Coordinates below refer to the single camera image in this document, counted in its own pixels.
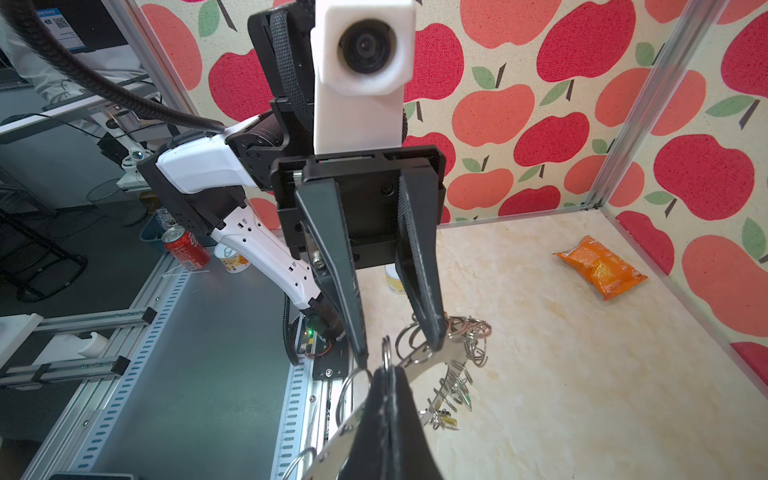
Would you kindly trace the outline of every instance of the white plastic housing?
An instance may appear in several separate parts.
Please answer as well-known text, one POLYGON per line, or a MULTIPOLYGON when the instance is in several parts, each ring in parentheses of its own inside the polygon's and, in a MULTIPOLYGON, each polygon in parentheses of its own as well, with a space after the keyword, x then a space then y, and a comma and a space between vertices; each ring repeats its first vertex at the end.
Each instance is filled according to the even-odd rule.
POLYGON ((213 137, 179 145, 157 159, 157 168, 182 194, 196 194, 206 188, 233 185, 255 187, 253 178, 225 140, 258 118, 258 115, 249 118, 213 137))
POLYGON ((413 76, 413 0, 317 0, 310 41, 315 65, 315 154, 399 147, 403 88, 413 76), (339 42, 362 20, 380 20, 395 41, 387 64, 372 74, 352 70, 339 42))
POLYGON ((215 229, 211 238, 246 257, 283 289, 297 308, 310 307, 310 300, 320 295, 310 266, 303 260, 295 260, 286 244, 261 223, 251 207, 236 208, 224 223, 225 228, 215 229))

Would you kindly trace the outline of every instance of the camera lens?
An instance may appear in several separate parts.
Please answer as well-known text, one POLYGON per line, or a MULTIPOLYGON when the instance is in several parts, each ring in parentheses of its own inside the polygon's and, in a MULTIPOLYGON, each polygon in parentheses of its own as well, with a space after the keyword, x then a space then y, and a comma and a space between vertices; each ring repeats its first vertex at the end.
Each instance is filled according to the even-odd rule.
POLYGON ((392 53, 389 26, 379 20, 363 20, 347 28, 339 46, 346 64, 358 73, 381 70, 392 53))

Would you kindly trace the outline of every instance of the qr code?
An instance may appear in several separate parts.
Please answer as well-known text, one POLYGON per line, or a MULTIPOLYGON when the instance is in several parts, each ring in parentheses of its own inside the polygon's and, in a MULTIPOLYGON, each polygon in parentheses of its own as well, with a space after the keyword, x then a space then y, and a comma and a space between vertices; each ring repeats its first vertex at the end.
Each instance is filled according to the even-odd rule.
POLYGON ((59 27, 59 28, 69 28, 69 24, 68 24, 68 23, 67 23, 67 21, 66 21, 66 20, 64 20, 63 18, 56 18, 56 17, 54 17, 54 18, 52 18, 51 20, 53 20, 53 22, 54 22, 54 23, 56 24, 56 26, 57 26, 57 27, 59 27))

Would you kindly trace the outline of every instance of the sticker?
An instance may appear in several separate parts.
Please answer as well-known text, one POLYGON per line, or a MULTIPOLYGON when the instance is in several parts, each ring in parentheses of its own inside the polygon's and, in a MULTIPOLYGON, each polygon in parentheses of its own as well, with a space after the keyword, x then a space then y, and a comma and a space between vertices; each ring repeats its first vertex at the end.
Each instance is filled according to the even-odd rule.
POLYGON ((85 48, 85 43, 74 33, 74 29, 69 26, 69 22, 58 8, 46 8, 38 10, 38 16, 43 21, 48 30, 53 34, 53 38, 67 50, 79 50, 85 48))

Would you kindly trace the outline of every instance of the red apple print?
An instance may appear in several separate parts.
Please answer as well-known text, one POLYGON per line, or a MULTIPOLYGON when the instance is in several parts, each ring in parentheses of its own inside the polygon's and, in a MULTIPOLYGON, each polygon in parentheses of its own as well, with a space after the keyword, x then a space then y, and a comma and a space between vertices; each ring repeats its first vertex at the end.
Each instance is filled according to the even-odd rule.
POLYGON ((551 83, 599 77, 624 56, 634 24, 631 0, 579 5, 547 33, 536 61, 538 76, 551 83))
POLYGON ((208 73, 208 86, 216 105, 237 121, 269 110, 274 98, 255 50, 221 55, 208 73))
POLYGON ((720 73, 733 90, 768 98, 768 12, 752 20, 733 39, 720 73))
POLYGON ((277 207, 274 203, 265 198, 251 198, 249 202, 266 228, 270 230, 280 228, 280 217, 277 216, 277 207))
POLYGON ((626 207, 640 197, 643 188, 645 188, 645 172, 640 165, 632 162, 608 203, 614 207, 626 207))
POLYGON ((464 51, 453 30, 433 23, 416 32, 413 79, 406 84, 405 102, 440 100, 458 87, 464 74, 464 51))
POLYGON ((695 70, 689 70, 650 134, 663 137, 685 127, 699 113, 706 97, 707 81, 704 76, 695 70))
POLYGON ((623 124, 648 74, 650 68, 630 68, 609 81, 594 106, 594 117, 606 127, 623 124))
POLYGON ((534 190, 527 188, 504 200, 498 215, 526 214, 542 210, 553 210, 560 206, 560 190, 552 185, 534 190))
POLYGON ((711 135, 670 140, 656 155, 654 175, 663 189, 677 195, 702 220, 734 215, 750 199, 755 184, 750 158, 721 147, 711 135))
POLYGON ((717 19, 717 24, 728 25, 729 23, 738 22, 757 10, 765 2, 768 2, 768 0, 729 0, 723 13, 720 14, 720 18, 717 19))
POLYGON ((165 7, 149 3, 141 7, 141 12, 168 55, 184 88, 192 90, 198 86, 203 75, 203 59, 190 29, 165 7))
POLYGON ((605 155, 590 155, 574 164, 565 175, 564 187, 572 194, 586 194, 605 162, 605 155))
POLYGON ((504 200, 512 189, 515 177, 511 171, 497 168, 485 172, 488 157, 483 160, 482 165, 474 158, 465 158, 462 163, 472 173, 457 177, 448 185, 445 198, 454 207, 462 210, 493 207, 504 200))
POLYGON ((688 0, 645 0, 648 14, 659 23, 669 23, 683 14, 688 0))
POLYGON ((462 25, 472 40, 486 48, 504 43, 525 45, 544 31, 561 3, 562 0, 462 0, 462 25))
POLYGON ((768 336, 768 272, 734 242, 716 235, 692 241, 683 253, 690 290, 728 328, 768 336))
POLYGON ((546 117, 520 136, 515 145, 515 162, 522 167, 572 159, 589 137, 589 120, 581 112, 565 117, 546 117))
POLYGON ((654 227, 647 215, 631 210, 621 212, 616 220, 661 270, 669 275, 674 265, 674 245, 669 235, 654 227))
POLYGON ((424 145, 435 145, 445 155, 445 174, 448 175, 453 170, 453 166, 456 165, 456 149, 448 137, 432 132, 423 137, 411 137, 409 135, 406 137, 406 141, 402 142, 403 147, 421 147, 424 145))
POLYGON ((504 144, 528 123, 535 105, 533 90, 527 85, 473 92, 453 111, 453 133, 473 147, 504 144))
POLYGON ((768 346, 755 342, 738 342, 730 345, 757 376, 768 384, 768 346))

